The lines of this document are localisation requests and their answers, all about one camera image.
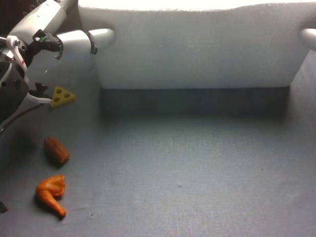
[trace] black cable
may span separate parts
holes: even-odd
[[[9,120],[9,122],[7,122],[3,128],[0,130],[0,135],[11,125],[13,124],[18,118],[20,118],[21,116],[27,114],[28,112],[32,111],[32,110],[36,110],[38,109],[40,106],[43,106],[44,104],[39,104],[39,105],[35,105],[25,111],[22,111],[21,113],[17,114],[16,116],[14,116],[12,119]]]

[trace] yellow cheese wedge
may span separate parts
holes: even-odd
[[[72,102],[76,99],[76,95],[66,89],[56,86],[53,94],[53,101],[50,103],[52,108]]]

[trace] gray table surface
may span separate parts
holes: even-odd
[[[89,60],[47,58],[32,82],[78,99],[0,136],[0,236],[316,236],[316,53],[290,90],[105,91]],[[71,154],[61,168],[43,153],[47,136]],[[63,220],[34,196],[56,174]]]

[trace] orange chicken drumstick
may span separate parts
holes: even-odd
[[[56,175],[42,181],[36,187],[37,197],[54,209],[61,217],[66,216],[66,210],[55,200],[65,192],[65,176]]]

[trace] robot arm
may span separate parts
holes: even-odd
[[[0,123],[11,116],[24,98],[35,103],[50,103],[44,95],[47,89],[36,83],[36,90],[29,89],[26,71],[41,50],[56,52],[57,60],[75,60],[96,54],[115,41],[111,29],[72,31],[56,35],[66,19],[66,12],[77,0],[62,0],[60,4],[47,0],[26,15],[9,33],[0,38]]]

